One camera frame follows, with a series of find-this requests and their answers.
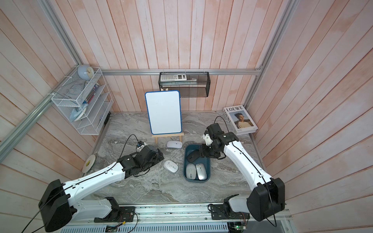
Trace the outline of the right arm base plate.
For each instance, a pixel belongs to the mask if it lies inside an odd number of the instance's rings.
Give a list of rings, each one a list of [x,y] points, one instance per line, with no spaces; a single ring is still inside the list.
[[[208,210],[213,220],[242,219],[249,220],[249,213],[234,212],[228,204],[209,204]]]

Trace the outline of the silver computer mouse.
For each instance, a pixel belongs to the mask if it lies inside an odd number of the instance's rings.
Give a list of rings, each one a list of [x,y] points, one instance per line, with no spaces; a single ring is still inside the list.
[[[207,179],[207,171],[205,165],[203,163],[198,163],[195,165],[197,177],[200,181],[204,181]]]

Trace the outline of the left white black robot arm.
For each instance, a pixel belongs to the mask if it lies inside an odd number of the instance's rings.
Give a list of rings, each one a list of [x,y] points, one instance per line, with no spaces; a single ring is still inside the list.
[[[85,177],[65,183],[60,180],[52,181],[38,204],[44,230],[48,233],[57,231],[71,220],[117,219],[120,207],[113,197],[100,201],[85,201],[84,198],[112,183],[131,176],[137,177],[162,160],[164,156],[160,149],[146,145],[140,151],[121,156],[111,165]]]

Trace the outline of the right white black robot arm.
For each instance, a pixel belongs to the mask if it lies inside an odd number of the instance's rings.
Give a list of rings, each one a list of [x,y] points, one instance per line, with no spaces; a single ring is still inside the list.
[[[285,209],[285,184],[264,171],[245,150],[233,132],[225,133],[218,123],[211,124],[203,134],[204,143],[186,153],[193,163],[200,158],[224,159],[228,157],[247,181],[249,196],[233,195],[224,200],[226,213],[247,213],[262,221]]]

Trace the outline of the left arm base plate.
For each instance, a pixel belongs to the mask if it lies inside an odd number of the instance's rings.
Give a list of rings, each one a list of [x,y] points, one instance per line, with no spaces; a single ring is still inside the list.
[[[95,223],[119,223],[123,222],[133,222],[135,216],[134,206],[124,206],[118,209],[112,210],[108,216],[104,218],[94,218]]]

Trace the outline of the grey-white computer mouse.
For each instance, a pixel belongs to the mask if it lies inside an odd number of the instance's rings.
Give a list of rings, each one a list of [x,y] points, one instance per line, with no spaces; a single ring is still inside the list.
[[[192,163],[187,164],[186,166],[186,178],[189,180],[195,180],[197,176],[196,166]]]

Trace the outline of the black computer mouse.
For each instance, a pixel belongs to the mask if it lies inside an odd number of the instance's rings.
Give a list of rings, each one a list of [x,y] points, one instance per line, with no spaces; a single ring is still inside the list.
[[[200,158],[200,153],[198,150],[194,150],[193,152],[191,152],[188,156],[187,156],[187,161],[189,163],[193,163],[194,161],[196,161],[197,159]]]

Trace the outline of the white mouse with logo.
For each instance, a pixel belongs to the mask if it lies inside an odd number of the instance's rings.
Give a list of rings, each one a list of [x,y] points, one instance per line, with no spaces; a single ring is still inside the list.
[[[176,173],[179,169],[178,165],[171,160],[165,161],[163,167],[172,173]]]

